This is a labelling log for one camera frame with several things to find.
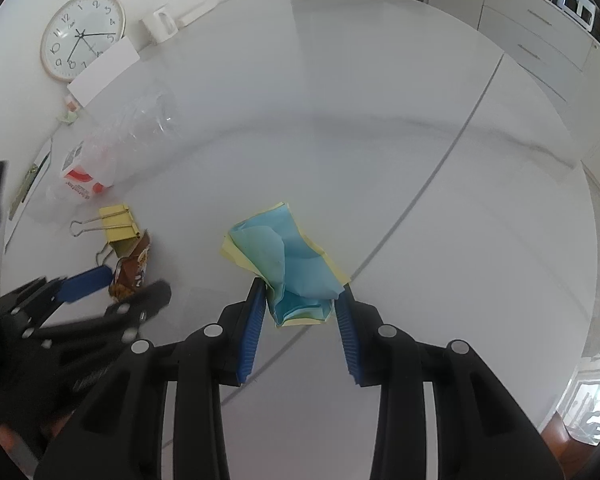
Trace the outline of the brown snack wrapper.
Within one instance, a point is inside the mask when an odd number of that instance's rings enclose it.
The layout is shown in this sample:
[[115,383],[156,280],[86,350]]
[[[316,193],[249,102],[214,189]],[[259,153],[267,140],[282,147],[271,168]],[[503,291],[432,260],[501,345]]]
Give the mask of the brown snack wrapper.
[[132,252],[118,261],[114,278],[108,287],[109,295],[114,301],[122,302],[144,286],[150,245],[150,235],[144,231]]

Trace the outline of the blue yellow paper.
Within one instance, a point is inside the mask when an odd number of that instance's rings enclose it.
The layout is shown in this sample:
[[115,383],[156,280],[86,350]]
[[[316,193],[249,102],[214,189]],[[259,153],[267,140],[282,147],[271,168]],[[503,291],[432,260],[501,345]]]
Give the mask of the blue yellow paper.
[[234,224],[221,254],[262,278],[276,326],[325,323],[349,278],[302,231],[290,207],[279,203]]

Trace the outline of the yellow binder clip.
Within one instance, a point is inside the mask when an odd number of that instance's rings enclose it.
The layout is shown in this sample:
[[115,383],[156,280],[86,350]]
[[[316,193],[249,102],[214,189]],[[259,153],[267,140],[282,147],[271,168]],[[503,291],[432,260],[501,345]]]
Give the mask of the yellow binder clip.
[[102,207],[95,218],[72,220],[69,230],[73,237],[91,232],[104,233],[104,246],[96,252],[95,256],[98,266],[104,264],[112,255],[118,258],[126,257],[142,237],[131,208],[127,204]]

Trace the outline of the white paper with pen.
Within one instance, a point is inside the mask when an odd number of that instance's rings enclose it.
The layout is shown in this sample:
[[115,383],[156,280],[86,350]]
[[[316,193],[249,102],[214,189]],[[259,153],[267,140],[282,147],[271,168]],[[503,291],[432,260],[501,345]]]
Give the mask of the white paper with pen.
[[3,250],[7,252],[8,245],[15,229],[24,213],[24,210],[29,203],[34,191],[40,184],[42,177],[50,168],[50,160],[52,159],[53,138],[50,136],[43,144],[42,148],[35,156],[34,161],[29,167],[26,175],[21,181],[20,187],[9,205],[5,221],[5,232],[3,240]]

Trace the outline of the clear plastic water bottle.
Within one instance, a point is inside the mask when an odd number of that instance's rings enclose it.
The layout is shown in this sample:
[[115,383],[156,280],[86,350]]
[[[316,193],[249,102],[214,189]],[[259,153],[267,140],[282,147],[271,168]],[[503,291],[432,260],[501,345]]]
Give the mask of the clear plastic water bottle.
[[47,203],[82,205],[157,167],[182,140],[175,96],[159,81],[73,145],[46,186]]

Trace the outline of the small green pink item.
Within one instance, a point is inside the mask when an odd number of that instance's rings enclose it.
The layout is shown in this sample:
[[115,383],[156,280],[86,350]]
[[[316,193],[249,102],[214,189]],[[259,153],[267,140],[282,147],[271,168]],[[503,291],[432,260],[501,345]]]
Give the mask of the small green pink item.
[[65,95],[64,104],[65,110],[57,117],[57,121],[64,125],[72,125],[78,120],[82,106],[71,93]]

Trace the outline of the white card box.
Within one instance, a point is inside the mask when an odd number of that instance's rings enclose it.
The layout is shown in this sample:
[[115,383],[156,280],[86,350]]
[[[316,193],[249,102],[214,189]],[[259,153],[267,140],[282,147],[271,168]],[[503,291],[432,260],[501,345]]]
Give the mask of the white card box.
[[68,84],[68,91],[76,102],[86,107],[102,90],[139,60],[140,56],[131,40],[123,38],[84,68]]

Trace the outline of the white mug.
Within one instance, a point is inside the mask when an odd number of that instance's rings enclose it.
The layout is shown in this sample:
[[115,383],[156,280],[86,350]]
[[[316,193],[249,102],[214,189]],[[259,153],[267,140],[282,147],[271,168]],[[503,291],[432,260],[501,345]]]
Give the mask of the white mug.
[[178,25],[168,6],[160,6],[146,14],[140,22],[144,25],[154,44],[162,44],[178,33]]

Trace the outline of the white power strip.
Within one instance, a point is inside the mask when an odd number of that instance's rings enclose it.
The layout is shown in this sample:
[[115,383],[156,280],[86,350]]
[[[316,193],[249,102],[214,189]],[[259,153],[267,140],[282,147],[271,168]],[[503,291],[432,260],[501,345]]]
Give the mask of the white power strip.
[[187,11],[179,18],[176,19],[175,23],[178,25],[179,29],[187,27],[192,24],[194,21],[199,20],[204,15],[211,12],[219,5],[219,0],[206,0],[198,6],[195,6],[192,10]]

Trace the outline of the orange brown stool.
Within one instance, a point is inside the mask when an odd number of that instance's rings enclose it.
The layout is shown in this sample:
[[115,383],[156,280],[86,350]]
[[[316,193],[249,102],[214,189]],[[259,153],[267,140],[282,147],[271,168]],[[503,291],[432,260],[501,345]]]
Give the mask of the orange brown stool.
[[541,436],[558,460],[566,479],[572,479],[596,449],[595,445],[571,437],[558,412],[553,414],[541,432]]

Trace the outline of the white drawer cabinet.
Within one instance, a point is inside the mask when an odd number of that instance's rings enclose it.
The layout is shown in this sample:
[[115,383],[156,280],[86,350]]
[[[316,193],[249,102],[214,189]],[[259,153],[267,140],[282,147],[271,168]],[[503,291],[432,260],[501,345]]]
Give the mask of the white drawer cabinet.
[[546,0],[483,0],[478,31],[563,101],[571,101],[593,39]]

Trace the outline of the round gold wall clock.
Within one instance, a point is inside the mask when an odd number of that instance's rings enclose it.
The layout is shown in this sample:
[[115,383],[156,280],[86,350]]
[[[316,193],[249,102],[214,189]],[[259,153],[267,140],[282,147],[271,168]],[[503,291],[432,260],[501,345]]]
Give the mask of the round gold wall clock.
[[40,43],[46,74],[71,82],[124,37],[120,0],[69,0],[50,19]]

